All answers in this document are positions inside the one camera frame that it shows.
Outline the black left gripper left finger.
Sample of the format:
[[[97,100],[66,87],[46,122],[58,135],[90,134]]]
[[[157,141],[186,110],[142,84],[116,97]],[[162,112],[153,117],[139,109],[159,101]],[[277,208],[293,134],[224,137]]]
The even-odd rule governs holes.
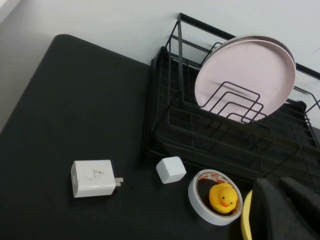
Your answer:
[[[281,188],[266,178],[255,181],[251,200],[254,240],[316,240],[318,225],[309,225]]]

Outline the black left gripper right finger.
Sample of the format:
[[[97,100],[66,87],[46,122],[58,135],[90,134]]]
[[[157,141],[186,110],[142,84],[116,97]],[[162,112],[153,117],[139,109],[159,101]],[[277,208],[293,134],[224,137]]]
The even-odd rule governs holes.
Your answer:
[[[291,177],[280,178],[279,184],[307,223],[319,225],[320,195]]]

